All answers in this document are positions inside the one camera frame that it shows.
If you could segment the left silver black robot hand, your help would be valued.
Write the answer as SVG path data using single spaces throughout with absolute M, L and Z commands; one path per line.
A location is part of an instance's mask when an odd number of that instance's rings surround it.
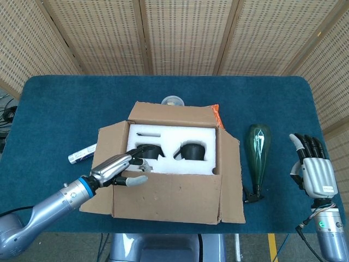
M 145 159 L 141 158 L 141 156 L 144 152 L 150 151 L 153 148 L 153 145 L 143 145 L 125 154 L 118 154 L 110 157 L 93 168 L 90 172 L 90 176 L 93 176 L 97 180 L 100 188 L 108 187 L 111 184 L 126 187 L 141 185 L 148 180 L 146 175 L 124 177 L 121 173 L 130 165 L 138 165 L 143 172 L 150 172 L 151 169 L 149 164 Z

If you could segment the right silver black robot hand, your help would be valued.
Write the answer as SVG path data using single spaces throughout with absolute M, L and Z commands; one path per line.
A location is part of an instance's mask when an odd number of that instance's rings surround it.
M 289 138 L 299 158 L 290 176 L 299 189 L 312 199 L 331 199 L 338 194 L 334 169 L 320 140 L 298 133 L 290 134 Z

